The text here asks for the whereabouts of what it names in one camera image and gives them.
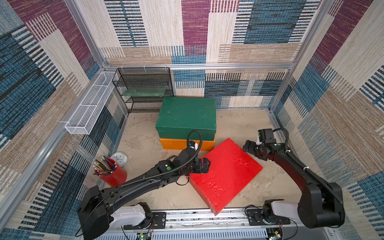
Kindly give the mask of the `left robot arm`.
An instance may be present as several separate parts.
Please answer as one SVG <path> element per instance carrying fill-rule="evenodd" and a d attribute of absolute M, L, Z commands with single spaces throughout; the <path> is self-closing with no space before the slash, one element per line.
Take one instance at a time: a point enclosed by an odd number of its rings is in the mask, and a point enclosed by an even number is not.
<path fill-rule="evenodd" d="M 211 162 L 200 159 L 203 135 L 198 130 L 187 136 L 187 146 L 178 156 L 158 162 L 146 173 L 121 185 L 100 190 L 95 186 L 84 195 L 77 213 L 80 228 L 77 237 L 93 240 L 104 234 L 113 222 L 113 213 L 126 203 L 159 188 L 175 183 L 182 176 L 206 174 Z"/>

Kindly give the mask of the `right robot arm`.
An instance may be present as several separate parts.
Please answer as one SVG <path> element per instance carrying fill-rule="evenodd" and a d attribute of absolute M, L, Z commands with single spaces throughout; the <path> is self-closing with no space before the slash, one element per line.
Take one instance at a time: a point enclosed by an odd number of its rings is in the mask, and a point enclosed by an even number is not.
<path fill-rule="evenodd" d="M 264 213 L 300 220 L 307 228 L 338 228 L 345 223 L 343 191 L 337 183 L 329 183 L 301 162 L 288 146 L 289 132 L 282 128 L 284 143 L 277 143 L 273 129 L 258 131 L 257 142 L 247 140 L 243 151 L 260 160 L 271 160 L 279 165 L 297 184 L 302 195 L 297 204 L 270 200 Z"/>

